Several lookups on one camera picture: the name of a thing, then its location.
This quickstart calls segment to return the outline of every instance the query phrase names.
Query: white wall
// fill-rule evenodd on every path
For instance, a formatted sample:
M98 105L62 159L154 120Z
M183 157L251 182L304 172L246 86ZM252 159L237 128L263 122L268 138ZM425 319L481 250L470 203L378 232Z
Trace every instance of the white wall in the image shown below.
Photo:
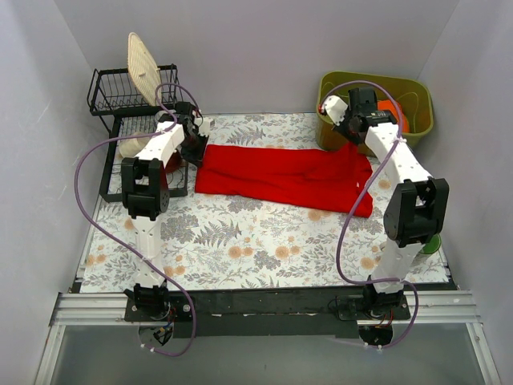
M106 135L86 109L91 69L51 0L0 2L0 32L0 383L28 384L85 241L75 161ZM101 161L83 172L89 209Z
M55 0L91 67L137 32L206 112L313 111L328 71L416 78L457 0Z
M503 383L513 383L513 2L461 0L420 75L436 129L419 149L447 178L443 244L470 288Z

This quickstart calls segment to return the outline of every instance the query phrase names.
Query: green bin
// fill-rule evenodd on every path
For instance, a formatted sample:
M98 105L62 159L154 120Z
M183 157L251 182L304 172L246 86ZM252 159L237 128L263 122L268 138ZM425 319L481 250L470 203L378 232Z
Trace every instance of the green bin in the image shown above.
M379 84L401 104L402 112L410 123L410 132L404 133L403 136L406 138L411 148L414 148L420 139L431 131L433 127L433 108L431 106L430 93L424 85L415 80L358 74L356 72L329 72L322 78L321 84L319 85L317 105L321 103L328 92L334 87L353 80L367 80ZM335 95L340 96L348 103L348 90L352 87L358 87L358 85L354 84L352 86L343 87L335 92ZM378 95L378 100L386 99L381 91L377 89L375 91ZM332 131L333 122L328 116L322 116L318 111L317 116L319 123L317 125L316 140L321 148L325 150L337 150L347 142L342 135ZM366 155L373 155L364 144L360 146L359 151Z

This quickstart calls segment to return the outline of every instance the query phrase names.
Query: red fabric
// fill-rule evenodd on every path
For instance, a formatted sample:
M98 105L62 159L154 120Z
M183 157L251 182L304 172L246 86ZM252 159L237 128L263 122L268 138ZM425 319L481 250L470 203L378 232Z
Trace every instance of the red fabric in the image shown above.
M198 170L196 192L347 213L371 173L366 156L353 144L336 152L211 144ZM372 197L366 194L355 215L371 213Z

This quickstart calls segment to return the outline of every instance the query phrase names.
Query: orange cloth in bin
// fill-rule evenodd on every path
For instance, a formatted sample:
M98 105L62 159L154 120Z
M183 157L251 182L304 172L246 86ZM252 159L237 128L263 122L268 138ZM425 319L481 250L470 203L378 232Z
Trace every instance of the orange cloth in bin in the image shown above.
M399 108L401 109L401 114L402 114L402 122L403 122L402 132L406 132L406 133L410 132L410 124L408 123L408 119L402 113L401 104L399 104ZM394 108L394 105L392 104L392 102L390 102L389 100L378 101L378 110L379 111L388 110L388 111L392 112L392 114L395 116L395 119L398 121L398 124L399 124L399 115L398 115L398 112L395 111L395 108Z

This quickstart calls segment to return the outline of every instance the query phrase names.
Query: dish rack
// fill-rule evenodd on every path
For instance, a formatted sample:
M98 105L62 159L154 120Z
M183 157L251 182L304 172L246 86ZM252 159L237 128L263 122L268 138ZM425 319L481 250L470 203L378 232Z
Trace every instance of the dish rack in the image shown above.
M179 83L176 65L159 66L161 83ZM177 102L183 101L181 89L164 86L162 102L173 109ZM93 116L98 116L109 133L109 138L129 136L135 132L151 133L156 130L155 114L160 107L149 105L137 91L131 81L127 68L114 70L94 70L87 93L87 105ZM113 116L114 123L109 127L104 116ZM103 166L99 194L108 203L120 202L121 161L118 149L119 141L109 143L107 158ZM169 196L185 197L188 194L188 162L173 173L167 174ZM145 184L145 178L138 181Z

